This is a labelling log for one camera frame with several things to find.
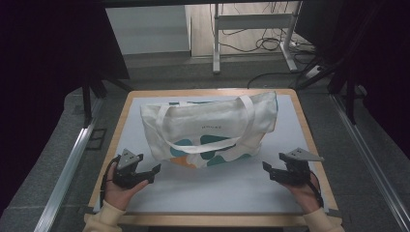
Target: sleeve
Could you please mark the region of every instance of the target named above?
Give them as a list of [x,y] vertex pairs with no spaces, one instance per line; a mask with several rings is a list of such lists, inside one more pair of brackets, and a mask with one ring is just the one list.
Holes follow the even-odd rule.
[[343,227],[334,225],[323,211],[323,208],[304,215],[305,222],[310,232],[344,232]]
[[117,223],[124,213],[104,201],[101,210],[87,219],[83,232],[121,232]]

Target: wooden frame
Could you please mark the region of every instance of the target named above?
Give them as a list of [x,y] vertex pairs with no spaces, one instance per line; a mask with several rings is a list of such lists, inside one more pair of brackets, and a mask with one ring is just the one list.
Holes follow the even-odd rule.
[[[289,95],[295,107],[296,114],[302,127],[302,131],[307,142],[308,149],[317,155],[316,146],[308,127],[303,109],[295,91],[291,89],[274,89],[278,95]],[[160,91],[132,91],[129,93],[123,111],[105,156],[102,170],[96,182],[93,194],[88,206],[94,207],[100,194],[100,182],[105,168],[115,155],[118,142],[121,137],[125,122],[129,115],[129,109],[133,98],[152,98],[152,97],[186,97],[186,96],[241,96],[256,95],[273,89],[209,89],[209,90],[160,90]],[[337,203],[333,196],[329,181],[321,162],[316,162],[315,168],[321,185],[323,194],[326,196],[327,204],[330,209],[338,210]],[[333,223],[341,224],[341,218],[330,217]],[[209,227],[287,227],[306,225],[302,215],[279,215],[279,214],[260,214],[260,215],[206,215],[206,214],[125,214],[119,223],[134,224],[143,226],[209,226]]]

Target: table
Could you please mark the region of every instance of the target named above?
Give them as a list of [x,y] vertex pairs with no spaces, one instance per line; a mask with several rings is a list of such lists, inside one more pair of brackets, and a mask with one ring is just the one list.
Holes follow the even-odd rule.
[[[117,124],[113,138],[109,145],[102,170],[98,181],[96,182],[93,194],[89,201],[89,207],[94,207],[100,193],[100,182],[111,159],[116,154],[116,149],[120,140],[121,133],[123,131],[125,122],[129,115],[129,109],[132,104],[133,98],[152,98],[152,97],[184,97],[184,96],[241,96],[241,95],[256,95],[272,91],[272,89],[218,89],[218,90],[167,90],[167,91],[133,91],[130,92],[123,111],[120,116],[120,120]],[[301,128],[303,135],[307,142],[308,149],[317,154],[316,147],[314,145],[313,138],[308,128],[308,123],[304,116],[302,107],[299,103],[296,93],[289,89],[275,89],[278,95],[289,95]],[[325,195],[327,204],[330,209],[337,210],[337,203],[334,199],[332,190],[327,180],[322,163],[317,162],[314,164],[317,175],[321,184],[322,192]],[[90,215],[86,214],[84,219],[86,220]],[[331,217],[334,223],[341,224],[341,218]],[[119,223],[134,224],[134,225],[148,225],[148,226],[261,226],[261,227],[285,227],[285,226],[298,226],[305,225],[302,215],[279,215],[279,214],[260,214],[260,215],[234,215],[234,214],[125,214],[120,218]]]
[[296,26],[299,10],[302,2],[299,1],[292,14],[246,14],[246,15],[219,15],[219,4],[215,4],[214,15],[214,73],[220,73],[220,30],[240,30],[240,29],[266,29],[266,28],[287,28],[286,37],[279,46],[289,70],[293,73],[298,71],[292,55],[289,51],[289,44]]

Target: black curtain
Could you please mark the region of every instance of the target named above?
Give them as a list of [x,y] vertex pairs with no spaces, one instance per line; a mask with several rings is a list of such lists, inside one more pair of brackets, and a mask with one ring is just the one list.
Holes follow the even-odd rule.
[[346,69],[365,87],[369,113],[410,158],[410,1],[344,0],[334,38],[342,40],[326,55],[333,61],[343,56],[372,2],[382,4],[380,11]]
[[0,4],[3,212],[57,125],[67,94],[84,78],[100,79],[96,71],[129,75],[102,6]]

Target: tote bag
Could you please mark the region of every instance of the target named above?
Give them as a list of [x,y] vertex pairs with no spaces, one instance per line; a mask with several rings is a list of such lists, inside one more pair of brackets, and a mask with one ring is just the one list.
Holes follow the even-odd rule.
[[156,160],[206,167],[258,154],[275,128],[277,95],[230,101],[167,102],[140,106],[145,137]]

